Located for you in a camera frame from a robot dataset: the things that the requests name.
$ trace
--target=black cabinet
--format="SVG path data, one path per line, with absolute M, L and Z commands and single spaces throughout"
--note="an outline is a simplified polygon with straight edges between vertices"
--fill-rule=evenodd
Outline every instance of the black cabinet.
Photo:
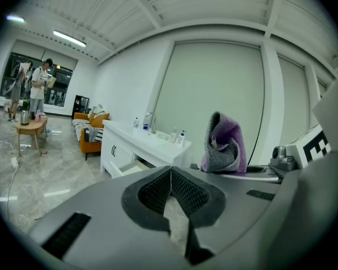
M 72 119 L 74 119 L 74 113 L 84 113 L 84 110 L 88 108 L 89 98 L 76 95 L 72 113 Z

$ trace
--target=kettle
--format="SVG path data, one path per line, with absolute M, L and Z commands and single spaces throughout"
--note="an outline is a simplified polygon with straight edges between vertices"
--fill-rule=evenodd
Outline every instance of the kettle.
M 21 112 L 21 117 L 20 117 L 21 125 L 28 125 L 29 124 L 29 117 L 30 117 L 30 111 L 23 110 Z

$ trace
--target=ceiling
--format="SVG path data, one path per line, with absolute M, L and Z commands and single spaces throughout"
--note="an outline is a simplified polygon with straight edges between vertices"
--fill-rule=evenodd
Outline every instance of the ceiling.
M 171 29 L 228 24 L 279 36 L 326 67 L 338 67 L 338 29 L 317 0 L 22 0 L 14 13 L 26 20 L 8 22 L 16 29 L 98 62 Z M 87 47 L 67 43 L 53 30 L 84 40 Z

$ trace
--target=tube light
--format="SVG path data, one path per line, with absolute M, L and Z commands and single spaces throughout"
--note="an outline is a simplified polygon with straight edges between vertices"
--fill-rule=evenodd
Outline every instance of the tube light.
M 17 17 L 17 16 L 13 16 L 13 15 L 7 15 L 6 19 L 7 20 L 11 20 L 11 21 L 21 22 L 21 23 L 25 22 L 25 20 L 23 18 Z
M 73 43 L 75 43 L 75 44 L 77 44 L 77 45 L 79 45 L 79 46 L 81 46 L 81 47 L 86 47 L 86 44 L 85 44 L 85 43 L 83 43 L 83 42 L 81 42 L 81 41 L 79 41 L 79 40 L 76 40 L 76 39 L 73 38 L 73 37 L 67 36 L 66 34 L 60 33 L 60 32 L 58 32 L 58 31 L 56 31 L 56 30 L 54 30 L 54 35 L 59 36 L 60 38 L 69 40 L 70 42 L 73 42 Z

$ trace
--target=orange sofa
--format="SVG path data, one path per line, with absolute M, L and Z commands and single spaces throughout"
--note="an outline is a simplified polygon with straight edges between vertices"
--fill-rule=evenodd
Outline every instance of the orange sofa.
M 109 119 L 109 114 L 103 114 L 94 119 L 94 115 L 91 115 L 90 119 L 88 114 L 74 113 L 74 119 L 88 120 L 92 127 L 103 128 L 103 120 Z M 84 129 L 81 129 L 80 149 L 85 153 L 85 161 L 87 160 L 88 153 L 101 152 L 101 142 L 86 142 L 84 139 Z

